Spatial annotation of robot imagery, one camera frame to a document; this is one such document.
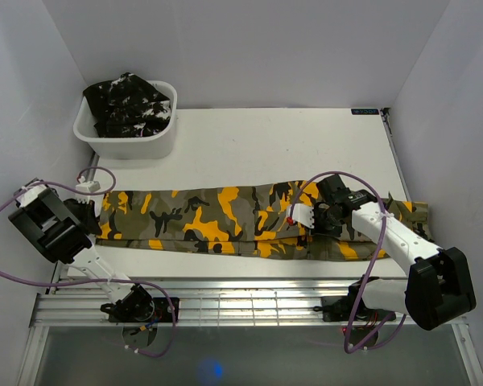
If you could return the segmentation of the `yellow green camouflage trousers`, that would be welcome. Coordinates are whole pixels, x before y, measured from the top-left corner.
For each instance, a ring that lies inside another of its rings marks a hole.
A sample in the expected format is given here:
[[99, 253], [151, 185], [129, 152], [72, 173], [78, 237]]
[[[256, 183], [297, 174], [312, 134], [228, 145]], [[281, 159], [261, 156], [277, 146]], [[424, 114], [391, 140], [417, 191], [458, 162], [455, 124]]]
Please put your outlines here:
[[182, 191], [111, 191], [101, 204], [97, 244], [180, 253], [274, 260], [367, 261], [368, 237], [344, 225], [339, 236], [316, 235], [287, 222], [291, 202], [320, 202], [302, 180]]

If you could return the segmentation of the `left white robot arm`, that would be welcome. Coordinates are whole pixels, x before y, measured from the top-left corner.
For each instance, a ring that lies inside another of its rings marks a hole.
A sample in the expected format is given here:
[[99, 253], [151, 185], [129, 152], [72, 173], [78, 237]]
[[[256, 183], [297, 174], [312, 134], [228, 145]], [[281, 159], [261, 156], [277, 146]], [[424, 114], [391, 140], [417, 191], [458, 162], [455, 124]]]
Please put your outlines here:
[[145, 322], [155, 316], [155, 303], [149, 293], [119, 273], [95, 248], [100, 232], [95, 202], [86, 196], [96, 193], [100, 184], [83, 182], [76, 196], [62, 200], [56, 189], [33, 179], [14, 193], [17, 209], [9, 221], [48, 261], [61, 263], [83, 273], [109, 301], [101, 312], [119, 322]]

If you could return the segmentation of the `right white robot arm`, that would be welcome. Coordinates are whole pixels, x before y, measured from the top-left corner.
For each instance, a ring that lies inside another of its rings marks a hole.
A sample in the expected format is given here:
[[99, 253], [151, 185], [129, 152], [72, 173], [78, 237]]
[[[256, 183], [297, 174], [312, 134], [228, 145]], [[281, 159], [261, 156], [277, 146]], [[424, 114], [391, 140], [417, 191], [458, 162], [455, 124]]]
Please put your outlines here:
[[314, 232], [339, 236], [345, 225], [367, 236], [407, 275], [404, 281], [360, 279], [324, 311], [338, 320], [368, 318], [375, 310], [410, 316], [426, 331], [474, 310], [477, 300], [467, 258], [443, 249], [395, 219], [366, 190], [352, 191], [339, 175], [316, 184], [321, 201], [313, 208]]

